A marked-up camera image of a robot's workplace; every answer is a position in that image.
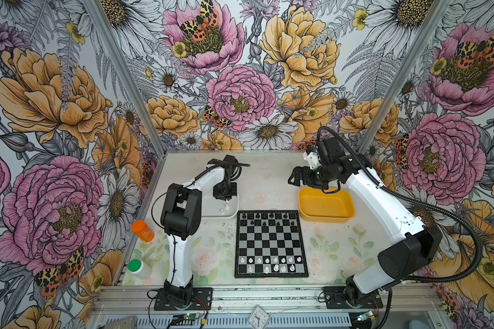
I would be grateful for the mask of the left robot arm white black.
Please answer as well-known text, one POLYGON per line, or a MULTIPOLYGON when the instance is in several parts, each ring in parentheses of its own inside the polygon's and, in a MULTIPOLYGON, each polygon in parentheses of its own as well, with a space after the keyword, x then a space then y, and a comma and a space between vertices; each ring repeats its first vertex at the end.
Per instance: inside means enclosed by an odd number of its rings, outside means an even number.
POLYGON ((236 180, 244 167, 249 164, 232 155, 214 158, 195 178, 168 187, 159 224, 170 247, 170 270, 160 291, 168 306, 186 308, 196 299, 191 266, 193 236, 204 218, 237 215, 240 199, 236 180))

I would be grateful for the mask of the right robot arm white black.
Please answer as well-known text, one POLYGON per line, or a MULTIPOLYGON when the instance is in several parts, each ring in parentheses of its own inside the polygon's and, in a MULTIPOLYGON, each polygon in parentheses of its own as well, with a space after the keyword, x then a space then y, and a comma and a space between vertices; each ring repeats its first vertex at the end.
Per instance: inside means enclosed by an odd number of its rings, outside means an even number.
POLYGON ((365 203, 391 243, 374 264, 347 279, 342 296, 348 305, 359 307, 379 290, 398 285, 430 264, 443 237, 441 231, 426 226, 389 193, 362 154, 346 154, 341 142, 332 137, 307 147, 303 157, 307 165, 293 169, 289 184, 323 193, 338 193, 346 186, 350 195, 365 203), (337 184, 334 190, 332 182, 337 184))

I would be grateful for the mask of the white plastic bin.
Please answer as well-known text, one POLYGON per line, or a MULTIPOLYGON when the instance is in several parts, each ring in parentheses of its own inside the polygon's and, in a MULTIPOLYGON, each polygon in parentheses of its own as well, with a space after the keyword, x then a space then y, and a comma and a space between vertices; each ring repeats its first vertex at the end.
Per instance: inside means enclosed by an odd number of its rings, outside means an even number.
POLYGON ((239 197, 235 189, 228 200, 214 197, 214 187, 202 191, 202 218, 230 218, 237 215, 239 197))

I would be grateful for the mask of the yellow plastic bin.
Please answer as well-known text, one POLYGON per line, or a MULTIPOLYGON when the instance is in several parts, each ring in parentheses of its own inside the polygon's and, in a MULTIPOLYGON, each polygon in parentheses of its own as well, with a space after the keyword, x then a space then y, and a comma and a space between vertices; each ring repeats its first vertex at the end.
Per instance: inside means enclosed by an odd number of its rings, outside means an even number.
POLYGON ((351 195, 341 190, 325 194, 321 190, 304 187, 299 191, 299 215, 307 222, 346 223, 355 217, 351 195))

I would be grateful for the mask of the black and white chessboard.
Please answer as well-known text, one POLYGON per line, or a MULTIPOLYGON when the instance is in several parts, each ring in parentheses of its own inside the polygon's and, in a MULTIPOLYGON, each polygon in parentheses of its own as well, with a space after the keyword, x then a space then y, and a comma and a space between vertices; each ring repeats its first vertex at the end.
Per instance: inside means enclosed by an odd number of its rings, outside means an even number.
POLYGON ((298 211, 240 211, 236 230, 236 278, 309 276, 298 211))

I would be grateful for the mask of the orange capped bottle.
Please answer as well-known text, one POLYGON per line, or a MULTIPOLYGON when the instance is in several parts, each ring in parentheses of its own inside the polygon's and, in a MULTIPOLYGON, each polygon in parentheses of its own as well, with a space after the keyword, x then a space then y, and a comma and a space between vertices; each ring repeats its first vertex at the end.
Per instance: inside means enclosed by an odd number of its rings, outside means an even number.
POLYGON ((132 232, 143 242, 149 243, 155 238, 154 231, 143 220, 135 221, 131 226, 132 232))

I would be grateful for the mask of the green capped white bottle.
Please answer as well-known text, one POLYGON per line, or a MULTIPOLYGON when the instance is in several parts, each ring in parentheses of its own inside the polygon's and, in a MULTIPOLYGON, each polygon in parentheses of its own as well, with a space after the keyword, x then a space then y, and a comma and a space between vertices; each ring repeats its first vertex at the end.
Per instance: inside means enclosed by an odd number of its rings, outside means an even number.
POLYGON ((142 260, 132 259, 127 266, 127 270, 141 280, 148 279, 152 274, 152 268, 142 260))

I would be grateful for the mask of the small white analog clock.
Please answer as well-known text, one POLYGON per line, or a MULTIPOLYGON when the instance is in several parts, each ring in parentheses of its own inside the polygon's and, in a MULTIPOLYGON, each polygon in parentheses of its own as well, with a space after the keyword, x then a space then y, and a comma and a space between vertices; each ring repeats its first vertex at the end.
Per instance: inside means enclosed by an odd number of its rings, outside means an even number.
POLYGON ((248 317, 248 324, 253 329, 265 329, 269 323, 270 315, 260 306, 256 306, 248 317))

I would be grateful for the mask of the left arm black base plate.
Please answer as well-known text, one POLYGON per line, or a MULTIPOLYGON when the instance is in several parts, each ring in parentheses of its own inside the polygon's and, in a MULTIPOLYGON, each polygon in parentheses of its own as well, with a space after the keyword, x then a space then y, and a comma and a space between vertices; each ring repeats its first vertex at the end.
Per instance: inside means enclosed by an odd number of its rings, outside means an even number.
POLYGON ((180 291, 176 287, 174 292, 165 288, 153 298, 155 311, 209 311, 213 301, 214 290, 208 287, 193 288, 180 291))

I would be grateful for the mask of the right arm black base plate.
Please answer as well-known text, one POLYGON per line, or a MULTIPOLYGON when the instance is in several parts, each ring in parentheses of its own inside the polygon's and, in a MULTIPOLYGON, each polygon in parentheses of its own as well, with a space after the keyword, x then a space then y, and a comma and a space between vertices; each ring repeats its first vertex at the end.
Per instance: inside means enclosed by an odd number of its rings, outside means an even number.
POLYGON ((363 294, 352 287, 327 286, 322 288, 318 299, 323 300, 328 309, 380 309, 384 307, 378 290, 363 294))

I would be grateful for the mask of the aluminium frame rail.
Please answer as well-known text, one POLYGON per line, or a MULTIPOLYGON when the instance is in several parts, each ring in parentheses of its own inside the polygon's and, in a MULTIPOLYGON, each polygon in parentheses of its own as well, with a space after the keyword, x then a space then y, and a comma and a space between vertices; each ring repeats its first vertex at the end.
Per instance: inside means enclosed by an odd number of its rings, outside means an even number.
MULTIPOLYGON (((100 293, 93 315, 144 315, 154 302, 157 286, 112 286, 100 293)), ((248 313, 261 306, 269 313, 328 312, 322 285, 225 285, 214 287, 211 313, 248 313)), ((429 284, 408 283, 392 289, 391 311, 441 311, 440 300, 429 284)))

